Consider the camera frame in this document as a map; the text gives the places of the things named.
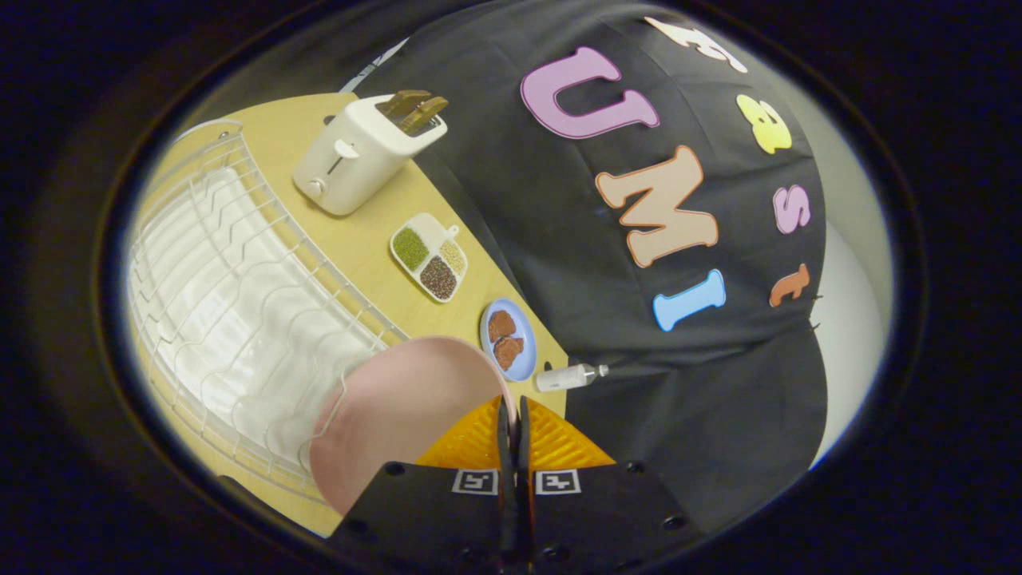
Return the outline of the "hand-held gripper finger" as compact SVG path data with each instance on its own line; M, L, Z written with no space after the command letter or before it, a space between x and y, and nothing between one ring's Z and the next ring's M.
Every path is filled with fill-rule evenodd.
M650 570L704 539L648 463L614 461L522 398L515 426L515 567Z
M442 440L484 466L384 462L327 539L351 570L501 570L516 547L515 430L497 398Z

